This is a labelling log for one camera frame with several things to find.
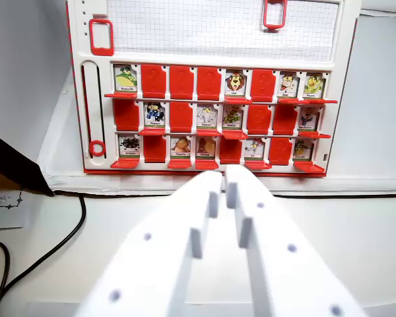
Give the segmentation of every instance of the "printed label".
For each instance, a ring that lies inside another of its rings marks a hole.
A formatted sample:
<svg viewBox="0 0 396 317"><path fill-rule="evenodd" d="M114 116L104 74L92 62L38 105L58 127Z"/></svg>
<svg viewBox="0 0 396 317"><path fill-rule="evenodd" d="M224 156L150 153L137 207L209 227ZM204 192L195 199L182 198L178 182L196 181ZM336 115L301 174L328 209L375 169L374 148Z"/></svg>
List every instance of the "printed label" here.
<svg viewBox="0 0 396 317"><path fill-rule="evenodd" d="M224 94L226 96L245 96L246 77L242 71L226 70Z"/></svg>
<svg viewBox="0 0 396 317"><path fill-rule="evenodd" d="M217 127L217 110L211 105L197 106L197 129L211 129Z"/></svg>
<svg viewBox="0 0 396 317"><path fill-rule="evenodd" d="M297 139L293 150L293 160L311 160L314 144L311 139Z"/></svg>
<svg viewBox="0 0 396 317"><path fill-rule="evenodd" d="M245 160L263 160L264 146L261 139L245 140Z"/></svg>
<svg viewBox="0 0 396 317"><path fill-rule="evenodd" d="M138 90L137 72L131 65L114 65L113 68L116 90L132 92Z"/></svg>
<svg viewBox="0 0 396 317"><path fill-rule="evenodd" d="M223 129L241 129L244 111L242 106L224 106Z"/></svg>
<svg viewBox="0 0 396 317"><path fill-rule="evenodd" d="M298 92L298 78L296 73L280 72L278 97L296 98Z"/></svg>
<svg viewBox="0 0 396 317"><path fill-rule="evenodd" d="M304 98L321 98L323 96L324 82L322 74L308 73L305 78Z"/></svg>
<svg viewBox="0 0 396 317"><path fill-rule="evenodd" d="M165 111L160 102L145 102L145 127L164 127Z"/></svg>
<svg viewBox="0 0 396 317"><path fill-rule="evenodd" d="M172 159L189 158L191 156L191 141L186 137L171 137L170 156Z"/></svg>
<svg viewBox="0 0 396 317"><path fill-rule="evenodd" d="M139 157L139 139L133 134L119 134L119 157Z"/></svg>
<svg viewBox="0 0 396 317"><path fill-rule="evenodd" d="M197 137L197 159L211 160L216 157L216 141L211 137Z"/></svg>

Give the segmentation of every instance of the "white wall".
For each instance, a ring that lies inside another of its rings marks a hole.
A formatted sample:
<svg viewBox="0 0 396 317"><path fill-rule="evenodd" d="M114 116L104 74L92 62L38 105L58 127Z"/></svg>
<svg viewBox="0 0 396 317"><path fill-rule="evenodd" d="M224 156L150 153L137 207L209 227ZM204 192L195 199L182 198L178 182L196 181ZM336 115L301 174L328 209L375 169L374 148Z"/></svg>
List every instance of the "white wall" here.
<svg viewBox="0 0 396 317"><path fill-rule="evenodd" d="M31 225L0 231L10 278L57 244L78 222L77 197L37 197ZM283 199L308 240L362 306L396 302L396 198ZM126 234L164 197L86 199L86 225L64 251L3 300L0 316L20 316L32 301L80 302ZM211 220L204 259L193 266L188 302L249 302L247 264L235 243L233 212ZM3 270L0 255L0 274Z"/></svg>
<svg viewBox="0 0 396 317"><path fill-rule="evenodd" d="M64 0L0 0L0 138L36 161L70 69Z"/></svg>

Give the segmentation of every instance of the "cartoon character picture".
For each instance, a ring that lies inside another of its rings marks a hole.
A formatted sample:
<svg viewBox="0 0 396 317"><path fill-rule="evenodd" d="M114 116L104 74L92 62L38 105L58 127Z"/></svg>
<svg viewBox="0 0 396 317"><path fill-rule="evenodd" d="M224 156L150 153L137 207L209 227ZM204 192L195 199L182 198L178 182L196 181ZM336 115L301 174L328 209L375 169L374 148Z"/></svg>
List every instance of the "cartoon character picture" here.
<svg viewBox="0 0 396 317"><path fill-rule="evenodd" d="M240 129L244 111L240 106L225 106L223 113L223 129Z"/></svg>
<svg viewBox="0 0 396 317"><path fill-rule="evenodd" d="M321 74L307 74L305 80L304 98L321 98L324 80Z"/></svg>
<svg viewBox="0 0 396 317"><path fill-rule="evenodd" d="M172 137L171 144L171 157L189 157L191 156L191 141L186 137Z"/></svg>
<svg viewBox="0 0 396 317"><path fill-rule="evenodd" d="M159 102L147 102L145 105L145 126L164 125L164 107Z"/></svg>
<svg viewBox="0 0 396 317"><path fill-rule="evenodd" d="M296 73L281 72L279 82L278 97L296 97L296 93L298 92L298 79L296 78Z"/></svg>
<svg viewBox="0 0 396 317"><path fill-rule="evenodd" d="M133 134L119 135L119 156L139 157L139 140Z"/></svg>
<svg viewBox="0 0 396 317"><path fill-rule="evenodd" d="M217 110L213 106L198 105L197 129L210 129L217 126Z"/></svg>
<svg viewBox="0 0 396 317"><path fill-rule="evenodd" d="M197 139L197 159L214 159L216 155L216 141L211 137Z"/></svg>
<svg viewBox="0 0 396 317"><path fill-rule="evenodd" d="M248 139L245 141L245 160L262 160L264 155L264 142L261 139Z"/></svg>
<svg viewBox="0 0 396 317"><path fill-rule="evenodd" d="M293 150L293 160L311 160L312 149L311 139L297 139Z"/></svg>
<svg viewBox="0 0 396 317"><path fill-rule="evenodd" d="M302 108L298 130L315 131L317 128L318 112L313 107Z"/></svg>
<svg viewBox="0 0 396 317"><path fill-rule="evenodd" d="M116 90L137 91L137 74L130 65L114 65Z"/></svg>
<svg viewBox="0 0 396 317"><path fill-rule="evenodd" d="M226 96L244 96L246 79L242 71L228 69L226 71L226 86L224 88Z"/></svg>

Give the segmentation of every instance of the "screw hole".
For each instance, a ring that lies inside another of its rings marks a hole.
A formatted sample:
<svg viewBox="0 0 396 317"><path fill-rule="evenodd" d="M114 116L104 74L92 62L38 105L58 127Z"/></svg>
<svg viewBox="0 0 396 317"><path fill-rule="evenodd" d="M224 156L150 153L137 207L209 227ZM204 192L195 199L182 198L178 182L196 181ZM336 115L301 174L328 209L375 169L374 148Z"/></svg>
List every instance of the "screw hole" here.
<svg viewBox="0 0 396 317"><path fill-rule="evenodd" d="M296 252L296 246L294 244L289 244L288 245L288 250L292 253Z"/></svg>
<svg viewBox="0 0 396 317"><path fill-rule="evenodd" d="M110 294L110 301L117 302L120 299L120 291L112 291Z"/></svg>
<svg viewBox="0 0 396 317"><path fill-rule="evenodd" d="M331 313L335 316L340 316L342 314L342 310L339 306L331 307Z"/></svg>

